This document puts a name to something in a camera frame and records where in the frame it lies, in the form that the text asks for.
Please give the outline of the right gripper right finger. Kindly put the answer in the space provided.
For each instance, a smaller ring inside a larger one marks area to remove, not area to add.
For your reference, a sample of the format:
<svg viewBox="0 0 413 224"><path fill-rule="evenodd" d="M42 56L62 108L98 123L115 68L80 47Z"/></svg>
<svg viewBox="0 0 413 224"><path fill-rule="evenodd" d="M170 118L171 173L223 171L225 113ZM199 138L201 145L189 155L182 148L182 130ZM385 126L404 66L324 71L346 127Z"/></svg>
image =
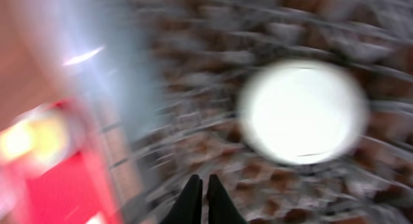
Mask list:
<svg viewBox="0 0 413 224"><path fill-rule="evenodd" d="M209 224L247 224L216 174L209 177L206 197Z"/></svg>

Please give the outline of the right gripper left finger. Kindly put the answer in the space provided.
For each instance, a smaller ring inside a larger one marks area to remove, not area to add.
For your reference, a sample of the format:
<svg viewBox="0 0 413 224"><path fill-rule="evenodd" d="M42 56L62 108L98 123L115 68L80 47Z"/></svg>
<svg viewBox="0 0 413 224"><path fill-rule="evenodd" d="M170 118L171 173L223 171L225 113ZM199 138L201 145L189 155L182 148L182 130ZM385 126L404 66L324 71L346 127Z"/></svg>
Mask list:
<svg viewBox="0 0 413 224"><path fill-rule="evenodd" d="M203 180L191 175L176 202L161 224L200 224Z"/></svg>

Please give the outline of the green bowl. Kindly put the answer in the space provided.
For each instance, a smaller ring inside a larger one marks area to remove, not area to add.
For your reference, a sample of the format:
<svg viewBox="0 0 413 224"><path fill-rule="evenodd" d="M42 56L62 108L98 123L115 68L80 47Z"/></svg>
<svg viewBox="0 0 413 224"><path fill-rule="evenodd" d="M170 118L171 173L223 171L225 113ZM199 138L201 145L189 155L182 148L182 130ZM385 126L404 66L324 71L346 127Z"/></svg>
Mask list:
<svg viewBox="0 0 413 224"><path fill-rule="evenodd" d="M311 165L350 152L370 117L367 97L343 68L290 59L264 66L241 89L237 114L246 142L263 157Z"/></svg>
<svg viewBox="0 0 413 224"><path fill-rule="evenodd" d="M1 131L1 168L38 177L73 156L84 140L85 126L70 108L40 105Z"/></svg>

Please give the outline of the yellow plastic cup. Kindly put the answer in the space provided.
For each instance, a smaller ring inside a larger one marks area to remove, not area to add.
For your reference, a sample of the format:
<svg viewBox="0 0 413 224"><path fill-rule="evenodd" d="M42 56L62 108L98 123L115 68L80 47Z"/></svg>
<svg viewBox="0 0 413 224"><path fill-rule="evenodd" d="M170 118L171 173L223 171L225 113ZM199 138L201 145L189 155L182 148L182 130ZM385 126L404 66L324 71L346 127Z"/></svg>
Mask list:
<svg viewBox="0 0 413 224"><path fill-rule="evenodd" d="M36 161L53 161L65 153L69 144L64 119L23 119L1 132L1 161L11 162L27 156Z"/></svg>

